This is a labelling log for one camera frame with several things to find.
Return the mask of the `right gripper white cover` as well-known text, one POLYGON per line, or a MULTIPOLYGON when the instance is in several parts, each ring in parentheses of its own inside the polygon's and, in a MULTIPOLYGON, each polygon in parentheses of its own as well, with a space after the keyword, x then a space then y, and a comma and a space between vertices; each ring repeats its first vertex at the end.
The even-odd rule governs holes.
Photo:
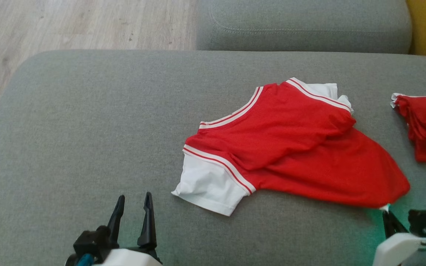
POLYGON ((385 241, 374 254, 374 266, 399 266, 418 251, 426 252, 426 238, 409 231, 390 211, 382 211, 385 241))

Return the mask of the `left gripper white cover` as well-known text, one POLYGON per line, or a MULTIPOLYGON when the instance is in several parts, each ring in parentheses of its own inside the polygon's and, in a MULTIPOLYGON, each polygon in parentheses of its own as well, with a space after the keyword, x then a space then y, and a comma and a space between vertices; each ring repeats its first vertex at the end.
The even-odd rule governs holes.
MULTIPOLYGON (((146 193, 144 200, 144 220, 141 234, 137 239, 137 245, 141 249, 156 249, 157 238, 155 228, 155 213, 153 197, 150 192, 146 193)), ((109 247, 119 247, 118 237, 121 218, 125 210, 125 196, 118 197, 116 206, 108 222, 110 235, 108 237, 109 247)), ((113 249, 102 263, 95 263, 95 266, 163 266, 153 256, 133 251, 129 249, 113 249)))

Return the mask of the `red jersey white sleeves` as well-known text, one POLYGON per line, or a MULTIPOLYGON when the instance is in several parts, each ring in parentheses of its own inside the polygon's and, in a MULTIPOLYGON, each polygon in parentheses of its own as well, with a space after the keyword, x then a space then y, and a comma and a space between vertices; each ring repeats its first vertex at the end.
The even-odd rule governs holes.
POLYGON ((385 210, 410 183, 390 154, 355 128, 353 112, 336 83, 290 78, 258 86, 243 107, 202 121, 186 139, 171 193, 225 216, 261 189, 385 210))

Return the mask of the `large grey sofa seat cushion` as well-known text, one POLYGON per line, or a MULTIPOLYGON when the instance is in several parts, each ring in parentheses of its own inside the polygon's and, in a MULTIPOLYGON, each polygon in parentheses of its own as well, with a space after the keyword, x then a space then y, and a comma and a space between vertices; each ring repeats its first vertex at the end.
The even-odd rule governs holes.
POLYGON ((426 209, 392 93, 426 95, 426 57, 337 52, 43 52, 0 100, 0 266, 64 266, 84 230, 126 204, 119 242, 135 246, 147 191, 166 266, 371 266, 384 240, 378 210, 259 191, 230 217, 171 195, 182 146, 200 121, 241 108, 257 86, 296 77, 337 83, 357 128, 380 143, 411 190, 391 206, 407 224, 426 209))

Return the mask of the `small grey sofa cushion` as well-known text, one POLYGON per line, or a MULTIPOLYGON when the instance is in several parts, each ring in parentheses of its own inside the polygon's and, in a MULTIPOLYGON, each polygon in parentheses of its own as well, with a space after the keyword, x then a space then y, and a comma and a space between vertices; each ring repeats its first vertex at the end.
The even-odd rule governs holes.
POLYGON ((408 54, 406 0, 199 0, 196 49, 408 54))

